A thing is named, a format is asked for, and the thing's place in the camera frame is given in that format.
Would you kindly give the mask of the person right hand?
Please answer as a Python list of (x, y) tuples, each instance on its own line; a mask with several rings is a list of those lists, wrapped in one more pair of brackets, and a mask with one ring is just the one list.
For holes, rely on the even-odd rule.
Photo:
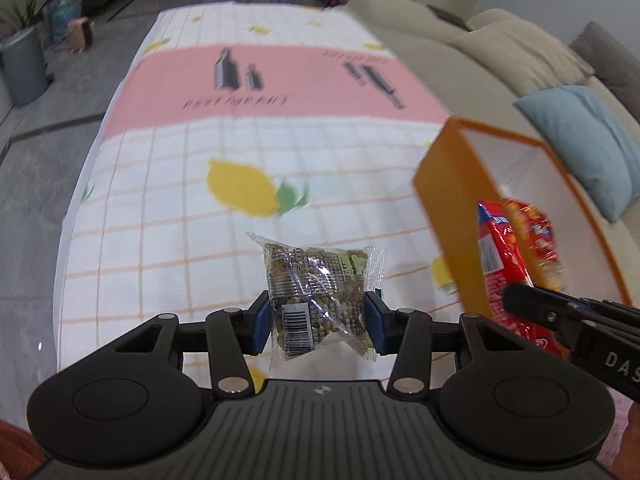
[(628, 425), (620, 440), (612, 473), (623, 480), (640, 479), (640, 405), (634, 403), (628, 412)]

